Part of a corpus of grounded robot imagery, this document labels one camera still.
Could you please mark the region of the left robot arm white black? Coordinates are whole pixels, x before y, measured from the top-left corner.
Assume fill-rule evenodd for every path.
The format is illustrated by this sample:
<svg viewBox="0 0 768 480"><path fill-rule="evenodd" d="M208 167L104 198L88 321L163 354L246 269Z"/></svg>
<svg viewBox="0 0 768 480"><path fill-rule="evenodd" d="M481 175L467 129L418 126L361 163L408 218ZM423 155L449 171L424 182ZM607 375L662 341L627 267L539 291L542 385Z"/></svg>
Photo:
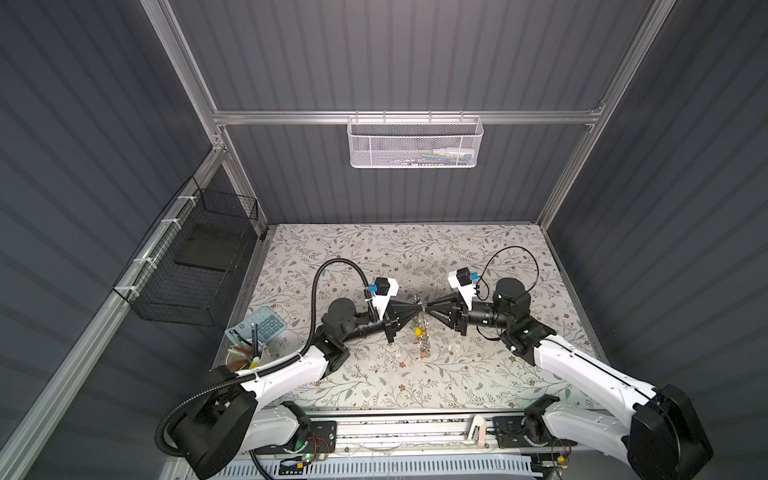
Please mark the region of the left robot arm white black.
<svg viewBox="0 0 768 480"><path fill-rule="evenodd" d="M349 358L347 342L382 332L388 341L422 312L419 303L369 299L359 312L348 298L331 303L305 353L263 368L211 371L212 385L172 407L154 434L158 449L186 460L208 479L237 455L268 446L301 449L311 431L305 411L285 395L335 372Z"/></svg>

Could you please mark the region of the large keyring with keys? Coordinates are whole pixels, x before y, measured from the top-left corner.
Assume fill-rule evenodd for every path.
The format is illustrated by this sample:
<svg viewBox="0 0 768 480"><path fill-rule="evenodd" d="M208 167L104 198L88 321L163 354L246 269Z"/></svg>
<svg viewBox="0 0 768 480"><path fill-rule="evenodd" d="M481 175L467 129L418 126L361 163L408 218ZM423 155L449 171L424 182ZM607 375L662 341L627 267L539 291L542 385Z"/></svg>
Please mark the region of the large keyring with keys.
<svg viewBox="0 0 768 480"><path fill-rule="evenodd" d="M425 311L425 303L418 295L413 296L414 303L421 308L413 317L413 333L415 343L419 349L419 358L424 360L431 355L431 345L429 337L429 315Z"/></svg>

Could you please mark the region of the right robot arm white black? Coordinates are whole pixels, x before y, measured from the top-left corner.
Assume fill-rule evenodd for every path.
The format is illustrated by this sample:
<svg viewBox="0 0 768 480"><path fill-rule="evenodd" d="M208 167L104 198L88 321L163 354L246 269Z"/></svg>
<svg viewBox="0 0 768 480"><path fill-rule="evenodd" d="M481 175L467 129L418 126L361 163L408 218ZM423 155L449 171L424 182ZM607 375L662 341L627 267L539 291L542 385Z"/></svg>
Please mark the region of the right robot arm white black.
<svg viewBox="0 0 768 480"><path fill-rule="evenodd" d="M566 381L596 401L601 412L570 407L544 394L524 411L521 429L533 446L557 440L588 446L627 464L641 479L692 479L714 449L689 396L655 387L588 355L536 319L531 296L515 278L497 281L490 301L476 297L475 281L449 281L454 293L429 302L425 311L465 333L471 325L496 330L518 359Z"/></svg>

